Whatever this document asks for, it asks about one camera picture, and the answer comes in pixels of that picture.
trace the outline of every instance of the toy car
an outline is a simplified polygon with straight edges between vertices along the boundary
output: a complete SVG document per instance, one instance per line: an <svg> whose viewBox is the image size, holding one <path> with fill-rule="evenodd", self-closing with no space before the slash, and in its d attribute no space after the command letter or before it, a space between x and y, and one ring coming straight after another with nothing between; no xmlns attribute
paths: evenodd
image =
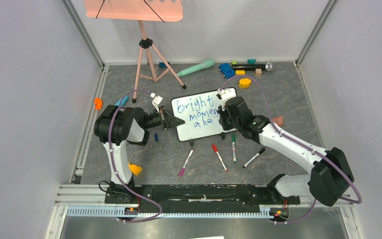
<svg viewBox="0 0 382 239"><path fill-rule="evenodd" d="M219 66L219 71L223 73L223 77L226 79L231 78L232 76L235 75L235 71L232 70L230 65L228 63L223 63Z"/></svg>

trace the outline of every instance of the easel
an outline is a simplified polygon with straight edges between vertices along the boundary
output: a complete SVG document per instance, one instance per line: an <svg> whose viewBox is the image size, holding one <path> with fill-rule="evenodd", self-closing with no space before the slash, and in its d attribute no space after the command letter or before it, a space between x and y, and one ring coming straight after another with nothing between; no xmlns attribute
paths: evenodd
<svg viewBox="0 0 382 239"><path fill-rule="evenodd" d="M139 43L140 53L138 57L137 73L135 76L134 89L138 88L138 80L140 77L153 80L157 82L168 71L171 71L176 80L180 83L183 89L187 86L179 79L175 71L168 64L165 58L160 54L159 50L153 44L153 40L147 37L146 30L144 29L144 20L148 21L179 21L183 17L181 0L171 1L166 0L161 2L159 0L84 0L84 5L87 9L86 16L95 18L112 18L112 19L133 19L138 20L142 39ZM150 47L156 52L163 63L167 66L167 69L156 76L156 70L154 68L153 58L151 56ZM152 77L144 76L140 74L141 60L143 58L143 50L146 50L147 61L150 65ZM137 92L134 92L132 102L137 101Z"/></svg>

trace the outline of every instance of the marble-patterned surface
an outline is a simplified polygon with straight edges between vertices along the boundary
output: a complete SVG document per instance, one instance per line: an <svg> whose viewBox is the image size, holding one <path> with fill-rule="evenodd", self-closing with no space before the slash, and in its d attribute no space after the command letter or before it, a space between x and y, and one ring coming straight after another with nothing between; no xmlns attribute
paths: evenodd
<svg viewBox="0 0 382 239"><path fill-rule="evenodd" d="M171 110L171 98L219 88L225 79L219 73L218 65L215 64L209 69L181 77L187 85L186 90L182 89L170 73L157 83L141 78L138 88L161 95L164 98L162 104ZM177 72L189 66L191 65L172 65ZM103 107L108 104L115 104L126 92L134 89L136 67L136 65L110 66L102 95ZM164 70L156 69L158 75ZM151 75L148 65L142 66L142 74ZM247 74L254 76L253 72L247 72ZM268 94L272 116L284 117L282 128L307 142L319 145L318 133L293 63L274 63L274 71L263 72L258 81L264 86ZM255 84L250 88L240 89L238 88L238 79L236 79L229 86L234 86L237 89L237 94L243 96L253 114L267 115L266 104ZM132 95L126 106L142 107L146 112L151 112L154 109L151 98L144 93L138 93L136 104L133 104L131 100ZM267 148L250 166L243 169L242 165L262 146L244 139L236 132L238 161L236 164L232 160L230 133L226 135L225 140L221 140L220 136L216 135L201 138L195 141L194 154L183 177L178 177L178 173L190 152L190 144L178 141L176 129L163 130L160 126L149 131L150 139L147 146L127 144L129 162L143 168L138 176L134 176L136 184L267 184L280 173L304 174L304 170L299 165L271 148ZM154 140L154 133L158 134L159 142ZM220 164L211 148L212 143L216 144L229 172L225 172ZM94 136L91 140L81 183L97 184L101 180L110 180L110 167L103 145Z"/></svg>

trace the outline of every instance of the small whiteboard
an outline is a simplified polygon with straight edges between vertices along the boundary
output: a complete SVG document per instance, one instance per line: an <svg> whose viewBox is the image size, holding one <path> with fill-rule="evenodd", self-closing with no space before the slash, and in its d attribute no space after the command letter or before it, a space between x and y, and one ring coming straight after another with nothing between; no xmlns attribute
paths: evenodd
<svg viewBox="0 0 382 239"><path fill-rule="evenodd" d="M222 105L222 101L216 95L217 90L171 100L174 116L185 121L185 124L177 126L179 141L235 131L224 131L219 124L220 115L217 109Z"/></svg>

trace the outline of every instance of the red marker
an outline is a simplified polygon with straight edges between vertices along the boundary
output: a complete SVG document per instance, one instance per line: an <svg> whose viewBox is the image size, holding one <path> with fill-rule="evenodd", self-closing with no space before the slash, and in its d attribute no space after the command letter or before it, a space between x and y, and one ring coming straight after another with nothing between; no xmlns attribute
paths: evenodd
<svg viewBox="0 0 382 239"><path fill-rule="evenodd" d="M229 170L226 168L225 164L223 163L223 159L222 159L222 157L220 157L220 154L219 154L219 152L217 151L216 145L212 144L211 147L213 147L214 152L215 152L215 153L217 154L217 156L219 157L220 162L221 162L222 165L223 165L223 168L226 170L226 172L229 172Z"/></svg>

